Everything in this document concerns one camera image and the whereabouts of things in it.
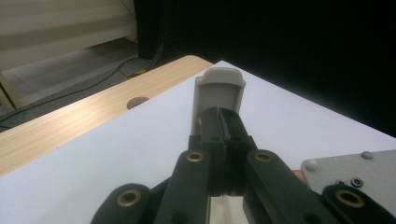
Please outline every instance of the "gray metal bracket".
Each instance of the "gray metal bracket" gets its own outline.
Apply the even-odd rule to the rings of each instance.
[[[301,170],[308,187],[319,194],[326,186],[346,184],[396,217],[396,150],[307,160]]]

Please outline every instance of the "wire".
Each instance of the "wire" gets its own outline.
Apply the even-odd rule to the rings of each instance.
[[[150,60],[145,60],[145,59],[142,59],[142,60],[145,61],[146,63],[148,63],[148,67],[149,67],[149,65],[151,64],[151,61],[150,61]],[[129,79],[129,78],[137,77],[137,76],[140,76],[140,75],[146,73],[146,72],[148,71],[148,67],[143,68],[143,69],[140,69],[140,70],[134,72],[134,73],[131,74],[131,75],[126,75],[125,73],[122,72],[122,69],[120,69],[119,72],[120,72],[125,78],[128,78],[128,79]]]
[[[106,77],[103,78],[102,80],[99,80],[98,82],[94,83],[93,85],[91,85],[91,86],[89,86],[89,87],[83,88],[83,89],[78,90],[78,91],[69,92],[69,93],[67,93],[67,94],[65,94],[65,95],[62,95],[62,96],[53,98],[53,99],[48,100],[48,101],[46,101],[46,102],[40,103],[40,104],[38,104],[38,105],[33,105],[33,106],[28,107],[28,108],[26,108],[26,109],[23,109],[23,110],[20,110],[20,111],[18,111],[18,112],[15,112],[14,114],[9,115],[9,116],[5,117],[4,119],[1,119],[1,120],[0,120],[0,123],[1,123],[1,122],[4,122],[4,121],[7,120],[7,119],[11,119],[11,118],[15,117],[15,116],[19,115],[20,113],[23,113],[23,112],[26,112],[26,111],[28,111],[28,110],[31,110],[31,109],[33,109],[33,108],[39,107],[39,106],[41,106],[41,105],[48,104],[48,103],[50,103],[50,102],[53,102],[53,101],[62,99],[62,98],[64,98],[64,97],[67,97],[67,96],[76,94],[76,93],[78,93],[78,92],[86,91],[86,90],[88,90],[88,89],[90,89],[90,88],[92,88],[92,87],[95,87],[95,86],[101,84],[102,82],[108,80],[110,77],[112,77],[112,76],[113,76],[114,74],[116,74],[118,71],[120,71],[120,69],[121,69],[126,63],[128,63],[128,62],[130,62],[130,61],[134,61],[134,60],[136,60],[136,59],[140,59],[140,58],[132,58],[132,59],[126,60],[126,61],[123,62],[123,63],[120,63],[120,64],[117,66],[117,69],[114,70],[112,73],[110,73],[110,75],[106,76]],[[13,127],[8,127],[8,126],[4,126],[4,125],[0,125],[0,127],[5,128],[5,129],[11,129],[11,128],[13,128]]]
[[[120,0],[120,1],[124,5],[124,7],[128,10],[129,14],[131,14],[132,18],[134,18],[136,20],[136,17],[134,16],[134,13],[132,13],[132,11],[125,5],[125,3],[122,0]]]

